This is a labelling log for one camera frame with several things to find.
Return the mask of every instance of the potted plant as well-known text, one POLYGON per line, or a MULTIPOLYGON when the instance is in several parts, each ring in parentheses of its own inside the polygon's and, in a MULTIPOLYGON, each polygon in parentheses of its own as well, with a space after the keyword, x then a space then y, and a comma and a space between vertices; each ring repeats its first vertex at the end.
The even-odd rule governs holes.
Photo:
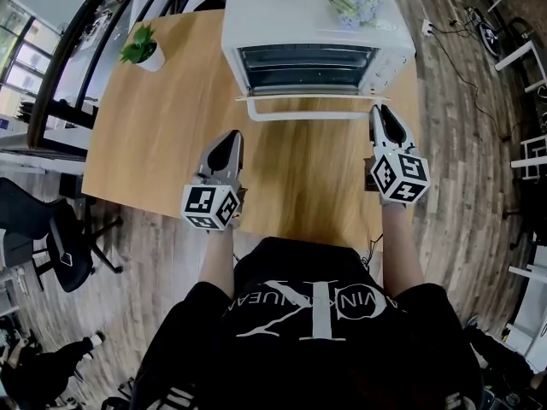
POLYGON ((144 24, 133 35, 132 43, 121 50, 121 61, 131 62, 148 70, 156 72, 162 68, 165 62, 160 45, 152 38, 151 25, 144 24))

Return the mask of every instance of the hand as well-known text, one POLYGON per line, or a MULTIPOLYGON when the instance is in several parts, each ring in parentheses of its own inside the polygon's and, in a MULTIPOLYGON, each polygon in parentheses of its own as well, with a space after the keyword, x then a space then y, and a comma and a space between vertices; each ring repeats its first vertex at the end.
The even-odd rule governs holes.
POLYGON ((239 220, 239 216, 241 214, 234 214, 233 217, 228 222, 228 225, 232 227, 232 229, 238 229, 239 225, 241 225, 241 222, 239 220))

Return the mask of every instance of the oven door handle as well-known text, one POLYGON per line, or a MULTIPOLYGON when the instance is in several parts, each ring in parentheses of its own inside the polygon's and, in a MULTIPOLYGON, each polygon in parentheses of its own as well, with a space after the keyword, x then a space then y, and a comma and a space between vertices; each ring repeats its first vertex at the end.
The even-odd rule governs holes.
POLYGON ((249 117, 254 121, 271 121, 271 120, 368 120, 369 112, 355 111, 285 111, 280 113, 259 113, 256 110, 257 100, 273 100, 280 98, 353 98, 373 100, 376 104, 381 104, 383 101, 390 100, 388 97, 380 96, 357 96, 345 94, 284 94, 272 96, 255 96, 255 97, 238 97, 237 101, 247 102, 247 111, 249 117))

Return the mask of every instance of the wooden floor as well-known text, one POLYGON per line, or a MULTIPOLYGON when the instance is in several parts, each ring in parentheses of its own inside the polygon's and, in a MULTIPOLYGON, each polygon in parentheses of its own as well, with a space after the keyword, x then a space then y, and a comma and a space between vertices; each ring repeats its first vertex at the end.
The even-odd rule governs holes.
MULTIPOLYGON (((464 7, 479 0, 423 0, 430 20, 449 30, 449 17, 466 20, 464 7)), ((521 280, 507 272, 523 267, 526 242, 509 251, 520 220, 502 221, 504 208, 516 205, 509 161, 518 157, 520 127, 503 144, 491 119, 473 105, 473 88, 458 80, 438 41, 420 35, 423 14, 417 0, 399 0, 415 38, 421 82, 421 153, 429 160, 432 187, 415 210, 415 242, 426 279, 443 285, 462 320, 472 313, 498 333, 513 311, 521 280)), ((478 103, 508 134, 523 120, 522 86, 515 72, 497 73, 495 61, 472 38, 438 35, 462 76, 479 86, 478 103)), ((43 199, 56 197, 58 175, 6 174, 43 199)), ((114 275, 97 264, 97 273, 76 292, 64 293, 54 274, 37 290, 20 295, 21 320, 48 350, 101 330, 108 341, 94 361, 84 360, 84 383, 71 379, 66 395, 100 408, 116 386, 135 374, 144 352, 168 310, 197 280, 206 234, 180 220, 99 202, 97 227, 120 214, 124 225, 105 238, 104 248, 124 272, 114 275)), ((238 232, 236 254, 259 239, 238 232)))

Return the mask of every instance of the window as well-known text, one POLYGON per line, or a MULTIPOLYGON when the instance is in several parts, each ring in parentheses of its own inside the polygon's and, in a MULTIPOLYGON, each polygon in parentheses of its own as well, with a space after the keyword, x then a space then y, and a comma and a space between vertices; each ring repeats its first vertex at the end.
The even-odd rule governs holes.
POLYGON ((25 41, 34 44, 43 51, 53 54, 59 42, 59 35, 49 29, 44 23, 34 20, 28 33, 25 35, 25 41))
POLYGON ((36 49, 32 49, 26 44, 22 44, 15 58, 18 63, 23 64, 24 66, 29 66, 30 68, 39 71, 41 74, 45 74, 45 71, 50 65, 50 58, 41 54, 36 49))
POLYGON ((15 41, 17 41, 16 35, 0 27, 0 70, 6 65, 15 41))
POLYGON ((8 0, 0 7, 0 114, 16 116, 33 101, 50 65, 59 35, 8 0))
POLYGON ((19 35, 25 28, 26 23, 31 19, 24 9, 8 0, 6 6, 0 9, 0 26, 19 35))

